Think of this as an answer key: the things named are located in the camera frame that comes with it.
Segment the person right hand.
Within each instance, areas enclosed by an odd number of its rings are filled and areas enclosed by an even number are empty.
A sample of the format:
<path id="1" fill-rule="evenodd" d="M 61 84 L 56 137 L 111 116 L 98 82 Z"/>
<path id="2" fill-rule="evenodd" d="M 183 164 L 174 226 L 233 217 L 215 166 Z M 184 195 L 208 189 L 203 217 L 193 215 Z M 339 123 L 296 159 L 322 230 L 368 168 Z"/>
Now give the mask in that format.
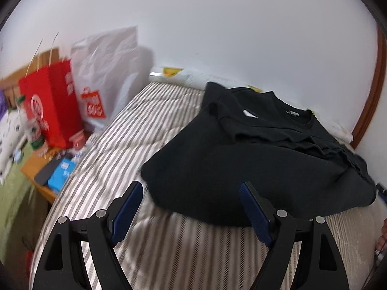
<path id="1" fill-rule="evenodd" d="M 384 219 L 383 226 L 381 228 L 381 235 L 377 240 L 376 250 L 383 251 L 387 246 L 387 219 Z"/>

